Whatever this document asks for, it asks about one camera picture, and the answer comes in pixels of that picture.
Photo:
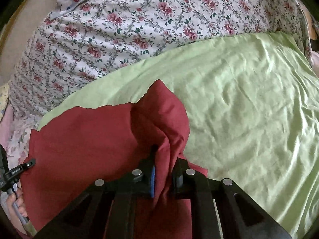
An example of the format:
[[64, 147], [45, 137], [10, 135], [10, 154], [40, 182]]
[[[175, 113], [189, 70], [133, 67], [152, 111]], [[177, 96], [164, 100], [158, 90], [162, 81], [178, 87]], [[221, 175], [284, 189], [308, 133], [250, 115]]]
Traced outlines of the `person's left hand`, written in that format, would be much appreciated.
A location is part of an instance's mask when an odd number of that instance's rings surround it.
[[9, 193], [6, 203], [10, 221], [16, 228], [18, 225], [24, 226], [29, 222], [21, 188], [17, 188], [15, 192]]

